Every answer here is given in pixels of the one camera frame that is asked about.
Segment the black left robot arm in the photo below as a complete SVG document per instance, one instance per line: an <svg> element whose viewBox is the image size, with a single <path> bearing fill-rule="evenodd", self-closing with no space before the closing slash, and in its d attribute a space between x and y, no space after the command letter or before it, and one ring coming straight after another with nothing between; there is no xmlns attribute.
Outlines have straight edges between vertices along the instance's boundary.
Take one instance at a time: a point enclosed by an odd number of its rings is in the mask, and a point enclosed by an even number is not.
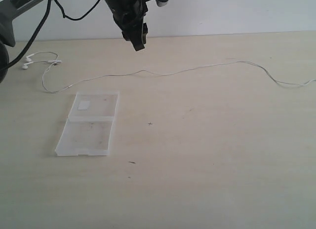
<svg viewBox="0 0 316 229"><path fill-rule="evenodd" d="M46 22L52 2L55 2L62 12L63 18L75 21L66 15L64 8L58 0L47 0L45 14L35 29L30 40L20 54L10 61L7 46L15 46L15 37L12 21L22 13L28 11L44 0L0 0L0 78L4 80L9 68L18 63L37 37L39 31ZM146 3L151 0L104 0L113 14L116 25L121 29L123 38L130 41L136 51L145 48L148 33L144 17L148 12ZM169 0L156 0L158 5L165 5Z"/></svg>

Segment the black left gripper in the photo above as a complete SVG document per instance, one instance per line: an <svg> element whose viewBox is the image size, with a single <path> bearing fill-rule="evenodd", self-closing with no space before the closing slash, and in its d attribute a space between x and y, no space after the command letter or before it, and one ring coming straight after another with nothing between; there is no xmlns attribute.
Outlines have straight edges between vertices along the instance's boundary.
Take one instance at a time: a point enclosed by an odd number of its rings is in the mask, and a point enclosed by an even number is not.
<svg viewBox="0 0 316 229"><path fill-rule="evenodd" d="M144 17L148 11L143 0L105 0L113 19L121 29L123 38L130 41L135 51L144 49L148 26Z"/></svg>

